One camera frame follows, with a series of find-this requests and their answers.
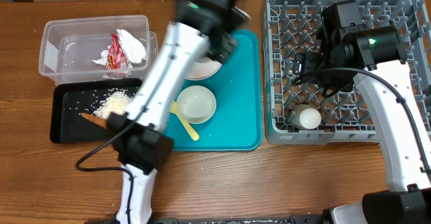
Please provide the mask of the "white cup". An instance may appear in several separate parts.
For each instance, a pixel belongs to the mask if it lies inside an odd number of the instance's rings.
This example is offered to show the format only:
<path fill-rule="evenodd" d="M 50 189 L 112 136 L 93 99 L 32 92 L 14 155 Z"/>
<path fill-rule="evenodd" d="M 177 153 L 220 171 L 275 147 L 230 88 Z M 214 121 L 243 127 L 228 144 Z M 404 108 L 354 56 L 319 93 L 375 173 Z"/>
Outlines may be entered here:
<path fill-rule="evenodd" d="M 292 112 L 294 117 L 291 123 L 299 129 L 311 130 L 317 128 L 321 123 L 320 112 L 312 106 L 306 104 L 297 105 Z"/>

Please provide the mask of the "pale green bowl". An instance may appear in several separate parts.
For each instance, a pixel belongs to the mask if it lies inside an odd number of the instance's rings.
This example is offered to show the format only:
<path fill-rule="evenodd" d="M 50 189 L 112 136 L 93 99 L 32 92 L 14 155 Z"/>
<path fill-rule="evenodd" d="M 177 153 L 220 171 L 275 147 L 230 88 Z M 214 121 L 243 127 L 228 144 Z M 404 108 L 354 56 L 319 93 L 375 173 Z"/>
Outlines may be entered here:
<path fill-rule="evenodd" d="M 191 124 L 201 124 L 213 116 L 217 102 L 216 97 L 209 89 L 200 85 L 193 85 L 179 93 L 176 107 L 184 120 Z"/>

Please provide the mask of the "white napkin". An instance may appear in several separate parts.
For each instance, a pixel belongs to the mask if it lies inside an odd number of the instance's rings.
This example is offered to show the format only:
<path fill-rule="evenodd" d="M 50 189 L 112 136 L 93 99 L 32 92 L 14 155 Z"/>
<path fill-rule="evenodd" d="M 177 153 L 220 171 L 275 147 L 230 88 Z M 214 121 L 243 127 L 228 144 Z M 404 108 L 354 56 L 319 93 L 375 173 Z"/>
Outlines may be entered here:
<path fill-rule="evenodd" d="M 138 39 L 136 39 L 134 36 L 132 36 L 128 31 L 126 30 L 117 30 L 116 34 L 119 37 L 120 45 L 123 49 L 123 52 L 125 53 L 125 56 L 129 62 L 129 68 L 132 68 L 132 64 L 140 64 L 143 59 L 147 56 L 147 50 L 143 46 Z M 107 62 L 107 54 L 108 49 L 103 50 L 101 52 L 101 58 L 93 60 L 94 63 L 98 65 L 103 65 L 106 67 Z"/>

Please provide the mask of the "red ketchup packet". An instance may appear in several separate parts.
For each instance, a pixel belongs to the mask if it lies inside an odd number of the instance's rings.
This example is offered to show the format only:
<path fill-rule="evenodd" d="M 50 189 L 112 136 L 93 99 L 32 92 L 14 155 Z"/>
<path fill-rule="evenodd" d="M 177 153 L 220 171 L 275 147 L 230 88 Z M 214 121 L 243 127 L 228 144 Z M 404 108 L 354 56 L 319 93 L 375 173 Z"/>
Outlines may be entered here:
<path fill-rule="evenodd" d="M 107 69 L 129 68 L 129 62 L 120 45 L 119 37 L 115 34 L 111 34 L 111 38 L 112 38 L 112 44 L 108 49 L 106 68 Z"/>

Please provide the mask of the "brown sausage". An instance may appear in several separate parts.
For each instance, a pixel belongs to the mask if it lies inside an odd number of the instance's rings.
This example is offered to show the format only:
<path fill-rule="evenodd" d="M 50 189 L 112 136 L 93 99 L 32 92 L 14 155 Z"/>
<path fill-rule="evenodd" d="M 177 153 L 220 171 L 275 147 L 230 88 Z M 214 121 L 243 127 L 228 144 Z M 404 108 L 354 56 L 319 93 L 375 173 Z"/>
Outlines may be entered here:
<path fill-rule="evenodd" d="M 96 124 L 96 125 L 104 128 L 104 129 L 107 129 L 107 125 L 106 125 L 106 120 L 105 119 L 99 118 L 99 117 L 94 116 L 92 114 L 83 113 L 83 112 L 80 113 L 80 115 L 82 117 L 84 117 L 86 120 L 88 120 L 88 121 L 90 121 L 90 122 L 92 122 L 92 123 L 94 123 L 94 124 Z"/>

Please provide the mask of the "pink bowl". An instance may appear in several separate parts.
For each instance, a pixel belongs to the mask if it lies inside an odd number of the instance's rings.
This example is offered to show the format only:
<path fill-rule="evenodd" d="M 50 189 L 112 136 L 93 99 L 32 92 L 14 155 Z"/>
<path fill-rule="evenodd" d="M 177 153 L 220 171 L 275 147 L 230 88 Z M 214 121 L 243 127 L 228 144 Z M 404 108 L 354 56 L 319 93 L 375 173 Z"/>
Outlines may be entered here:
<path fill-rule="evenodd" d="M 247 23 L 251 19 L 248 13 L 246 13 L 245 11 L 241 10 L 236 6 L 232 8 L 232 13 L 233 13 L 233 21 L 238 27 Z"/>

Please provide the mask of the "white rice pile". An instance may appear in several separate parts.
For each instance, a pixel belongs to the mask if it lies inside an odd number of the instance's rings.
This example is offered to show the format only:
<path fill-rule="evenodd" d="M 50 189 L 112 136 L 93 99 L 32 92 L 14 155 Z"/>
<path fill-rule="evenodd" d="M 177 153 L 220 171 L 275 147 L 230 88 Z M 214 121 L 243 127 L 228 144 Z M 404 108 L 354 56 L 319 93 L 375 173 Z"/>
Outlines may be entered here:
<path fill-rule="evenodd" d="M 71 91 L 63 96 L 63 113 L 80 115 L 90 114 L 107 119 L 109 114 L 123 114 L 131 102 L 137 87 L 112 87 Z"/>

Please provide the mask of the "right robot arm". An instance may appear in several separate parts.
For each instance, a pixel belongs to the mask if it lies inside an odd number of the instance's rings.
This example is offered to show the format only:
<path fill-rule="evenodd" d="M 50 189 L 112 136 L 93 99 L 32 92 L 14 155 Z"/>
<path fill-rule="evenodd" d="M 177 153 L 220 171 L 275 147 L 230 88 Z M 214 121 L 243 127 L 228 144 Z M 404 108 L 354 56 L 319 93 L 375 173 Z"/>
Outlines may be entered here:
<path fill-rule="evenodd" d="M 430 138 L 410 81 L 407 52 L 392 26 L 369 28 L 353 0 L 321 12 L 318 52 L 296 55 L 294 83 L 314 83 L 329 98 L 360 92 L 386 167 L 387 189 L 325 209 L 320 223 L 429 223 Z"/>

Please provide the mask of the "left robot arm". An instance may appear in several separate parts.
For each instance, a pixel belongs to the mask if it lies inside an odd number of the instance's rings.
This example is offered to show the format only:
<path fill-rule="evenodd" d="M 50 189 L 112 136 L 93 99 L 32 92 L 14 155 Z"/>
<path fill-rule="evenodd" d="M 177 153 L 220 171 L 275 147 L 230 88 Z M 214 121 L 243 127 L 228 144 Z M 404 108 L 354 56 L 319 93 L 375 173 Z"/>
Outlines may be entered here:
<path fill-rule="evenodd" d="M 236 48 L 231 35 L 249 20 L 238 0 L 178 0 L 162 49 L 125 113 L 112 113 L 107 142 L 123 172 L 121 207 L 115 223 L 148 223 L 157 172 L 167 162 L 173 139 L 164 135 L 169 109 L 196 61 L 225 63 Z"/>

